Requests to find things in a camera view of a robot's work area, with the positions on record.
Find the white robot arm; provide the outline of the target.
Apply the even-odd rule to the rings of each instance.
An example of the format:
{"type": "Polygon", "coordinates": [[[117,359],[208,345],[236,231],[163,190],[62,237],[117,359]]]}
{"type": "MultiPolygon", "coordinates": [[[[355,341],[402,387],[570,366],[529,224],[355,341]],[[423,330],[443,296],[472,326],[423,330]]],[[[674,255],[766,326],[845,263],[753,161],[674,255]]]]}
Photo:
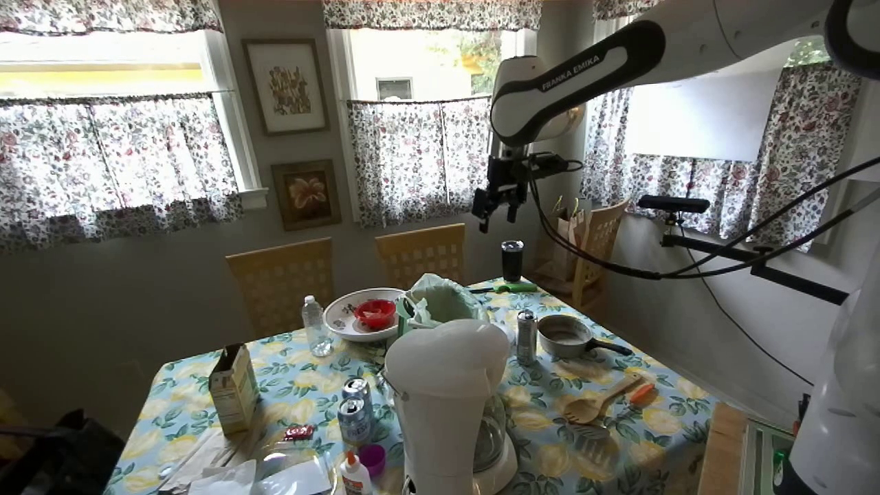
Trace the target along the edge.
{"type": "Polygon", "coordinates": [[[482,231],[497,205],[516,220],[529,184],[563,171],[562,157],[537,157],[530,145],[562,135],[578,103],[717,70],[801,36],[820,36],[845,70],[880,76],[880,0],[658,0],[555,65],[507,57],[489,99],[486,184],[469,205],[482,231]]]}

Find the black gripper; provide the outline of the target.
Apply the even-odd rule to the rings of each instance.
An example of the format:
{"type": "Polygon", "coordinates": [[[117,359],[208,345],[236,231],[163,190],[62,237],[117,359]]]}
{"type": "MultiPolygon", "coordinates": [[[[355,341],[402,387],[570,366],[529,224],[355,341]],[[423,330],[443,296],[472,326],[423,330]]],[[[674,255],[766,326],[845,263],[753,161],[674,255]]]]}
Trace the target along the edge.
{"type": "Polygon", "coordinates": [[[516,208],[529,201],[529,187],[534,182],[559,172],[574,172],[579,168],[579,160],[567,160],[549,151],[491,157],[486,168],[486,184],[472,193],[479,231],[486,234],[489,217],[497,208],[502,208],[507,222],[513,222],[516,208]]]}

